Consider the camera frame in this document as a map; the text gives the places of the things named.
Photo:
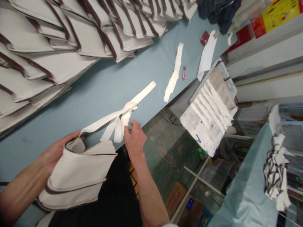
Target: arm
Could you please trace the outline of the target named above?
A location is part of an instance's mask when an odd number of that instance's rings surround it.
[[[63,145],[79,134],[77,131],[55,142],[0,193],[0,218],[5,226],[13,226],[36,199],[61,157]]]
[[[146,141],[146,135],[138,122],[131,121],[130,123],[133,125],[130,128],[132,134],[129,133],[126,126],[124,128],[125,145],[138,176],[139,203],[143,224],[146,227],[161,227],[170,221],[160,192],[145,160],[143,145]]]

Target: red tape dispenser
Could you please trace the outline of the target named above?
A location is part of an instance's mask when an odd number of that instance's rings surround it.
[[[209,39],[209,33],[207,31],[205,31],[200,40],[200,42],[202,43],[203,46],[205,46],[207,44],[208,39]]]

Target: worker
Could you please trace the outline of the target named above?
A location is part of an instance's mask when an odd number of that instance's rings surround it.
[[[141,125],[130,121],[131,133],[125,126],[125,145],[137,172],[139,200],[130,178],[123,151],[113,161],[107,174],[108,183],[98,201],[65,211],[56,211],[48,226],[131,226],[171,227],[160,192],[148,170],[143,145],[147,139]],[[4,225],[13,226],[44,189],[63,145],[79,136],[81,131],[67,135],[51,145],[30,166],[22,170],[0,192],[0,217]]]

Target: dark jeans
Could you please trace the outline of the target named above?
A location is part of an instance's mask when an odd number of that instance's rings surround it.
[[[132,226],[141,227],[139,201],[130,179],[128,162],[122,150],[113,161],[98,201],[66,211],[57,211],[49,227]]]

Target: blue tabletop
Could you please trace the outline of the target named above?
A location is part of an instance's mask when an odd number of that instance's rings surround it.
[[[96,120],[121,110],[135,95],[151,81],[157,86],[139,103],[131,120],[146,124],[164,106],[164,91],[172,75],[177,47],[184,43],[181,69],[187,69],[186,80],[182,70],[171,101],[197,76],[203,46],[200,39],[205,30],[216,29],[208,20],[202,20],[196,12],[188,24],[184,20],[171,23],[169,31],[156,38],[155,44],[140,49],[136,58],[115,63],[112,59],[101,59],[72,84],[65,93],[49,106],[32,116],[23,125],[0,142],[0,181],[11,181],[23,168],[31,164],[52,143]],[[213,61],[228,48],[227,35],[218,37]],[[105,127],[91,133],[88,146],[99,142]],[[118,149],[122,144],[115,144]]]

